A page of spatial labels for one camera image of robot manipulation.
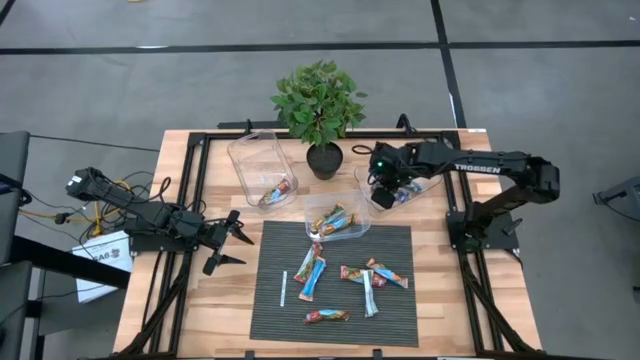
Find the candy bar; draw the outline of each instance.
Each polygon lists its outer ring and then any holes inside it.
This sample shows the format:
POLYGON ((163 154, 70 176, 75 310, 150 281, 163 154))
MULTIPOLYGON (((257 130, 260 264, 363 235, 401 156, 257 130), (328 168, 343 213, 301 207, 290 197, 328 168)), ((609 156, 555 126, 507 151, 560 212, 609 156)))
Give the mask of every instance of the candy bar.
POLYGON ((320 228, 320 236, 325 237, 338 230, 345 229, 355 224, 357 221, 358 218, 356 217, 356 214, 339 217, 331 223, 325 223, 322 225, 322 228, 320 228))
POLYGON ((311 271, 313 270, 316 257, 319 256, 321 252, 322 246, 319 243, 314 242, 311 245, 311 248, 309 248, 307 256, 304 257, 304 261, 302 262, 302 265, 300 265, 298 273, 293 277, 296 281, 303 284, 307 283, 307 279, 309 279, 309 275, 311 275, 311 271))
POLYGON ((393 271, 387 269, 384 265, 376 263, 374 258, 371 258, 367 263, 369 269, 373 269, 377 274, 383 278, 390 280, 391 282, 402 286, 407 289, 409 287, 409 279, 395 274, 393 271))
POLYGON ((317 218, 311 224, 311 232, 317 233, 322 227, 322 225, 324 225, 325 223, 327 224, 331 223, 332 221, 336 220, 338 217, 342 216, 343 214, 344 214, 344 206, 342 206, 342 204, 340 203, 337 203, 336 206, 331 211, 322 215, 322 217, 317 218))
POLYGON ((364 317, 372 317, 378 313, 378 307, 375 301, 373 301, 373 287, 371 287, 371 281, 373 280, 373 270, 360 270, 362 272, 362 278, 364 280, 364 317))
POLYGON ((262 196, 260 201, 258 201, 258 205, 272 205, 277 203, 278 201, 284 200, 289 190, 291 190, 291 182, 289 181, 289 179, 284 178, 278 183, 278 185, 276 185, 273 189, 267 191, 262 196))
POLYGON ((349 321, 351 315, 348 311, 341 310, 318 310, 312 311, 304 318, 305 324, 313 324, 322 320, 342 320, 349 321))
POLYGON ((316 283, 320 278, 320 274, 322 274, 325 267, 327 267, 326 261, 320 256, 316 257, 316 263, 313 266, 311 276, 304 285, 302 292, 300 292, 300 296, 298 296, 300 299, 304 301, 313 301, 313 288, 316 286, 316 283))
MULTIPOLYGON (((351 280, 353 282, 357 282, 358 284, 363 284, 362 273, 358 268, 352 268, 345 265, 340 266, 340 279, 342 280, 351 280)), ((387 279, 383 278, 378 274, 373 274, 373 281, 371 285, 373 287, 383 287, 387 282, 387 279)))

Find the wooden table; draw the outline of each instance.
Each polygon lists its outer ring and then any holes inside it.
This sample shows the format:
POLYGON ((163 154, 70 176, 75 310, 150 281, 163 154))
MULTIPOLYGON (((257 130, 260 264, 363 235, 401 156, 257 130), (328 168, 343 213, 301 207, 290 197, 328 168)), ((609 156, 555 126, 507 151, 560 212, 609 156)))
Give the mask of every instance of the wooden table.
MULTIPOLYGON (((490 150, 489 138, 484 130, 459 130, 459 134, 463 149, 490 150)), ((162 179, 169 176, 172 183, 164 196, 167 201, 175 201, 177 197, 188 135, 187 130, 167 131, 164 135, 152 194, 159 190, 162 179)), ((406 142, 402 139, 384 141, 393 146, 401 146, 406 142)), ((339 140, 338 144, 344 152, 344 162, 337 175, 329 181, 318 180, 313 176, 305 159, 308 145, 301 144, 299 140, 281 140, 280 145, 299 180, 298 198, 294 203, 268 215, 259 214, 247 204, 227 154, 230 142, 215 140, 211 143, 203 192, 203 200, 207 203, 205 216, 217 218, 226 216, 231 209, 239 210, 240 218, 245 223, 243 230, 256 245, 246 245, 230 237, 224 247, 224 253, 243 259, 247 264, 219 267, 211 277, 202 273, 202 267, 211 250, 198 250, 194 256, 188 285, 178 356, 238 357, 244 356, 245 350, 255 350, 256 356, 260 357, 371 356, 372 350, 380 348, 379 346, 251 340, 249 329, 263 221, 304 221, 304 195, 357 188, 353 176, 354 168, 367 166, 369 157, 358 156, 352 153, 350 148, 355 144, 372 146, 375 140, 339 140)), ((196 150, 194 159, 199 159, 198 151, 196 150)), ((191 170, 188 199, 193 197, 196 168, 197 166, 193 166, 191 170)), ((453 174, 453 179, 458 206, 463 207, 464 201, 460 198, 462 192, 457 174, 453 174)), ((485 201, 501 191, 496 176, 469 174, 469 182, 473 198, 477 201, 485 201)), ((420 346, 382 347, 385 356, 474 354, 458 260, 449 246, 444 219, 447 210, 446 191, 441 183, 430 190, 428 195, 396 210, 382 220, 373 221, 374 224, 381 225, 411 226, 413 242, 420 346)), ((496 305, 522 338, 531 346, 539 348, 540 341, 520 265, 504 251, 486 251, 485 254, 496 305)), ((147 253, 135 258, 114 345, 115 351, 128 345, 140 330, 156 256, 157 254, 147 253)), ((157 300, 161 272, 162 266, 157 275, 151 310, 154 309, 157 300)), ((491 341, 487 317, 479 303, 478 309, 485 347, 489 349, 491 341)), ((169 309, 160 350, 168 348, 172 319, 173 309, 169 309)))

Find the dark gray mat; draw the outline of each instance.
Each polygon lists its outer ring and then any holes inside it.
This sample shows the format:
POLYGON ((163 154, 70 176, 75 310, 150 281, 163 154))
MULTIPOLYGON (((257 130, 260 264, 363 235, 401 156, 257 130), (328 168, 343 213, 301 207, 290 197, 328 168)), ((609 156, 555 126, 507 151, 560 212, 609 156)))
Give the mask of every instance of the dark gray mat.
POLYGON ((313 302, 298 299, 304 285, 293 279, 310 246, 304 223, 265 221, 251 339, 418 346, 410 227, 371 226, 361 238, 323 243, 322 257, 327 267, 316 284, 313 302), (340 266, 365 268, 371 257, 408 277, 409 289, 388 282, 384 288, 374 289, 380 312, 365 319, 364 286, 341 280, 340 266), (285 305, 280 307, 285 270, 288 272, 285 305), (320 309, 349 311, 351 319, 303 323, 307 313, 320 309))

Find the plastic bin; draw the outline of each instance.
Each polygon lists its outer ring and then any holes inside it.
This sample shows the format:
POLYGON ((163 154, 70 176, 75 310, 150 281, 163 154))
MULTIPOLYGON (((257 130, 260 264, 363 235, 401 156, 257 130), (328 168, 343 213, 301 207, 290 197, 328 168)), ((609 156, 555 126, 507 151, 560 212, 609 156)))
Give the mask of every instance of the plastic bin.
POLYGON ((357 167, 354 171, 354 175, 356 177, 356 181, 358 182, 358 187, 360 187, 360 191, 364 196, 364 198, 366 199, 365 201, 368 204, 369 214, 373 218, 383 218, 391 214, 396 209, 406 206, 407 204, 410 204, 415 199, 422 197, 424 194, 428 193, 429 190, 431 190, 433 187, 435 187, 436 185, 442 182, 441 175, 435 176, 431 179, 415 178, 413 179, 413 182, 419 185, 420 187, 422 187, 423 190, 419 193, 405 191, 405 194, 407 193, 410 194, 409 200, 405 202, 396 201, 391 207, 391 209, 385 209, 371 200, 372 186, 369 185, 369 168, 363 167, 363 166, 357 167))
POLYGON ((304 219, 307 235, 309 235, 313 241, 320 242, 357 238, 362 236, 362 234, 367 232, 371 227, 371 218, 369 217, 369 211, 367 210, 367 201, 358 190, 306 196, 304 199, 304 219), (356 214, 358 219, 356 224, 349 226, 346 229, 336 231, 325 237, 321 237, 320 234, 312 233, 311 226, 313 222, 324 214, 330 212, 337 203, 344 206, 347 214, 356 214))
POLYGON ((247 202, 263 211, 283 207, 296 199, 298 179, 293 174, 287 158, 280 148, 273 131, 263 130, 244 136, 227 148, 236 169, 247 202), (287 179, 290 188, 278 201, 261 203, 260 199, 281 181, 287 179))

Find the gray floor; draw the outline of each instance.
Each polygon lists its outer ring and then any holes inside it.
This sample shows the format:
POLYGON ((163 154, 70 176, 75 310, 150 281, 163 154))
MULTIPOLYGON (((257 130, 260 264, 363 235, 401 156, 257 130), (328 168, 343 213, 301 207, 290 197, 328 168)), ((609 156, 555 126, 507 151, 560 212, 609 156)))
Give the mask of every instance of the gray floor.
MULTIPOLYGON (((640 38, 640 4, 632 0, 441 3, 450 41, 640 38)), ((429 1, 418 0, 17 0, 0 27, 0 48, 436 39, 429 1)), ((544 348, 636 359, 640 304, 631 274, 640 226, 594 206, 591 193, 640 175, 640 49, 452 54, 468 126, 487 128, 495 149, 542 155, 562 172, 560 200, 516 214, 525 219, 518 232, 544 348)), ((320 58, 336 60, 370 94, 367 126, 393 125, 402 112, 416 127, 454 125, 439 51, 381 50, 0 56, 0 131, 157 149, 168 128, 273 120, 274 80, 320 58)), ((26 185, 45 201, 78 206, 63 189, 74 170, 95 166, 118 178, 152 171, 156 158, 32 139, 26 185)), ((18 233, 61 249, 74 245, 26 219, 18 233)), ((44 294, 73 286, 48 274, 44 294)), ((73 297, 47 301, 40 325, 55 334, 45 359, 108 354, 122 299, 116 293, 82 307, 73 297), (89 314, 98 317, 90 324, 89 314)))

